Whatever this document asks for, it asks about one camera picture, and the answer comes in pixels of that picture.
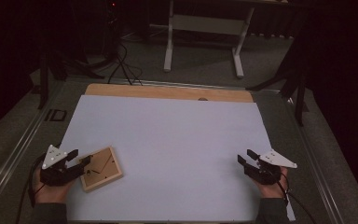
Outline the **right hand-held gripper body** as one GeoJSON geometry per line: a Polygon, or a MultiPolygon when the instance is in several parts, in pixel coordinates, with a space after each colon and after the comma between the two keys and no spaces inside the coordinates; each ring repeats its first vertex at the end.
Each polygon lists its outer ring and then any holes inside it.
{"type": "Polygon", "coordinates": [[[273,149],[265,154],[259,155],[259,159],[256,162],[258,164],[257,167],[248,163],[247,170],[244,173],[262,185],[278,183],[281,179],[282,167],[297,168],[295,162],[290,161],[273,149]]]}

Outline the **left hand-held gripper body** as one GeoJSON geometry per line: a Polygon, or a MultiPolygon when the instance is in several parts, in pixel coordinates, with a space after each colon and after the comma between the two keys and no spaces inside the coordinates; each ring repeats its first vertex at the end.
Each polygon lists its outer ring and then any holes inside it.
{"type": "Polygon", "coordinates": [[[69,152],[50,145],[42,162],[40,181],[48,186],[63,186],[84,174],[84,169],[67,167],[66,156],[69,152]]]}

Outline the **wooden picture frame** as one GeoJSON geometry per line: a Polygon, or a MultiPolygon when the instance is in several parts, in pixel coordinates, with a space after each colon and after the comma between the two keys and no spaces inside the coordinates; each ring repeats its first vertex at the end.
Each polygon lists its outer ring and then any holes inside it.
{"type": "Polygon", "coordinates": [[[86,192],[101,188],[123,176],[112,147],[105,147],[90,153],[80,161],[86,158],[89,158],[89,164],[84,167],[85,174],[80,177],[82,188],[86,192]]]}

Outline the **person's right hand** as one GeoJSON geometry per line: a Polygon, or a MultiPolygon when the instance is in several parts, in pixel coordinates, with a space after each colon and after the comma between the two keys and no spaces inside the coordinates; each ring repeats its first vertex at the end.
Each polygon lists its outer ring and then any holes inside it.
{"type": "Polygon", "coordinates": [[[281,168],[281,179],[278,183],[274,185],[262,185],[256,181],[254,183],[257,185],[262,198],[281,198],[283,199],[288,190],[287,183],[287,174],[288,169],[285,167],[281,168]]]}

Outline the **person's left hand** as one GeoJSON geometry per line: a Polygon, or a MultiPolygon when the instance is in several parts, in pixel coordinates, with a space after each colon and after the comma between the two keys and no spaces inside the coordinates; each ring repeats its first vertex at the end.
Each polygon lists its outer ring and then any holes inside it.
{"type": "Polygon", "coordinates": [[[63,186],[48,186],[40,181],[40,168],[33,176],[34,199],[36,203],[66,203],[67,194],[75,181],[63,186]]]}

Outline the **black floor hatch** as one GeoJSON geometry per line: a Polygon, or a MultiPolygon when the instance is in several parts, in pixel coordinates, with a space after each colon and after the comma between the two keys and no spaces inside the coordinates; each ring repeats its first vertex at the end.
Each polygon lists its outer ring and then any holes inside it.
{"type": "Polygon", "coordinates": [[[45,116],[45,121],[65,121],[66,116],[66,110],[50,109],[45,116]]]}

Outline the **white table sheet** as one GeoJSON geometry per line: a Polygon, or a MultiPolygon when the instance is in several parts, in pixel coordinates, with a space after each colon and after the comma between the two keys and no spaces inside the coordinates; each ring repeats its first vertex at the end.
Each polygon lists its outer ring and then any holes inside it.
{"type": "Polygon", "coordinates": [[[113,147],[123,176],[68,199],[73,221],[243,222],[258,189],[237,158],[271,150],[255,103],[83,95],[62,140],[88,155],[113,147]]]}

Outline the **black metal stand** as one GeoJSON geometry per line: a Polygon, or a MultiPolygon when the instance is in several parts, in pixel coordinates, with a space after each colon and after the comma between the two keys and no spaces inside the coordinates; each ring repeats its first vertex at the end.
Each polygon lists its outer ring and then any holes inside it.
{"type": "Polygon", "coordinates": [[[303,127],[302,111],[304,108],[304,95],[306,89],[307,56],[310,53],[306,47],[307,35],[300,32],[285,54],[274,77],[247,87],[247,91],[260,91],[272,84],[285,80],[279,94],[282,98],[289,99],[296,93],[295,118],[300,127],[303,127]]]}
{"type": "Polygon", "coordinates": [[[112,58],[105,59],[98,63],[83,64],[75,59],[71,59],[64,53],[54,49],[41,49],[40,52],[40,84],[38,85],[38,91],[40,95],[39,109],[42,109],[48,101],[48,73],[58,80],[66,80],[67,73],[65,66],[75,68],[82,75],[92,78],[102,78],[93,72],[93,69],[108,65],[112,61],[112,58]]]}

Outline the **metal floor rail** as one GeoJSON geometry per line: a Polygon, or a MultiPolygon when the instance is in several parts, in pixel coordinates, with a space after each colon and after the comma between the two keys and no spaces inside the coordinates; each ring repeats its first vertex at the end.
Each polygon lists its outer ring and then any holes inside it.
{"type": "Polygon", "coordinates": [[[295,102],[282,97],[278,102],[282,105],[282,136],[276,146],[298,164],[298,169],[291,173],[290,186],[305,206],[294,205],[297,221],[346,224],[337,196],[342,159],[322,112],[312,98],[307,98],[303,123],[299,124],[295,119],[295,102]]]}
{"type": "Polygon", "coordinates": [[[214,85],[200,85],[200,84],[187,84],[175,82],[162,82],[162,81],[128,81],[125,78],[113,78],[107,84],[123,84],[132,86],[154,86],[154,87],[178,87],[178,88],[191,88],[191,89],[212,89],[212,90],[231,90],[231,91],[246,91],[244,87],[230,87],[230,86],[214,86],[214,85]]]}
{"type": "Polygon", "coordinates": [[[41,109],[17,104],[0,120],[0,193],[32,141],[50,103],[41,109]]]}

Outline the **white metal desk frame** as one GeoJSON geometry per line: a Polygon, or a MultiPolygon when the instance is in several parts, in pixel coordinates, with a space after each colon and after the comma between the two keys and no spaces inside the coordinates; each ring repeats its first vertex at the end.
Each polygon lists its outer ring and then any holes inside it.
{"type": "Polygon", "coordinates": [[[172,55],[173,55],[173,31],[191,31],[202,32],[220,35],[236,35],[239,42],[236,47],[231,50],[234,62],[235,72],[237,78],[244,78],[244,73],[241,64],[241,49],[251,24],[253,14],[255,12],[255,4],[278,4],[287,5],[288,0],[241,0],[251,5],[245,12],[243,20],[218,19],[210,17],[200,17],[192,15],[175,14],[174,0],[169,3],[169,20],[168,20],[168,42],[165,52],[165,59],[163,65],[164,72],[172,70],[172,55]]]}

